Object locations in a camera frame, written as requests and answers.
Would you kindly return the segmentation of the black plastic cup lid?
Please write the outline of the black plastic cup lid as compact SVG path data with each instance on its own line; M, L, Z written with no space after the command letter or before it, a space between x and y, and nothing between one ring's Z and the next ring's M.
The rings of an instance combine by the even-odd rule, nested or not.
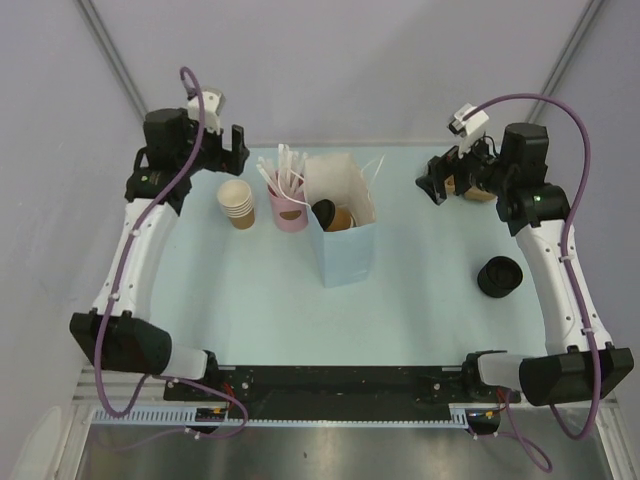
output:
M329 199L322 199L312 205L312 212L315 215L322 230L329 232L336 217L336 206Z

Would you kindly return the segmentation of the white and blue paper bag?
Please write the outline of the white and blue paper bag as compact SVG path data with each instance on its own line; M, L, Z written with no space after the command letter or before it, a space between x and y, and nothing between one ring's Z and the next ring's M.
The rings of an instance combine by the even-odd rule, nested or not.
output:
M377 227L372 190L384 160L365 166L350 153L309 156L303 170L304 202L313 251L325 287L338 287L365 280L374 258ZM312 205L329 199L354 217L353 228L325 232L312 212Z

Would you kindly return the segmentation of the single brown paper cup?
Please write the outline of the single brown paper cup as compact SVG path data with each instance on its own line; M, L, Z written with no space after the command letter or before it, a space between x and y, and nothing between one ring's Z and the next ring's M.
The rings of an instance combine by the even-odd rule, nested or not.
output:
M354 217L345 208L335 207L333 217L326 227L327 232L348 230L356 225Z

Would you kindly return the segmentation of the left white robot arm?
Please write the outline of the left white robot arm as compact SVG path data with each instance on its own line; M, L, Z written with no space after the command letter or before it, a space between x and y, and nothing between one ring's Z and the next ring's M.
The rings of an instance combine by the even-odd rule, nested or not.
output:
M244 129L231 128L224 149L218 131L200 132L184 108L148 113L146 144L126 182L125 219L116 253L98 297L75 313L70 332L91 364L102 371L186 378L197 398L214 397L221 376L212 353L176 343L151 322L151 295L165 244L201 171L240 175L250 151Z

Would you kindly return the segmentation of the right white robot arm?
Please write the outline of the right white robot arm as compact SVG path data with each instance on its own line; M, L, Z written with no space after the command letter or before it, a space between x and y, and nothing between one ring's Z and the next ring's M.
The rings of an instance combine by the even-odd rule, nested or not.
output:
M463 195L473 187L497 198L528 264L544 320L546 353L541 357L487 351L461 376L463 393L484 401L497 386L524 394L535 406L605 398L633 369L627 348L617 348L604 328L577 258L564 190L546 180L549 139L545 127L506 126L501 150L492 154L485 127L454 121L458 145L433 157L416 181L432 201L447 198L446 182Z

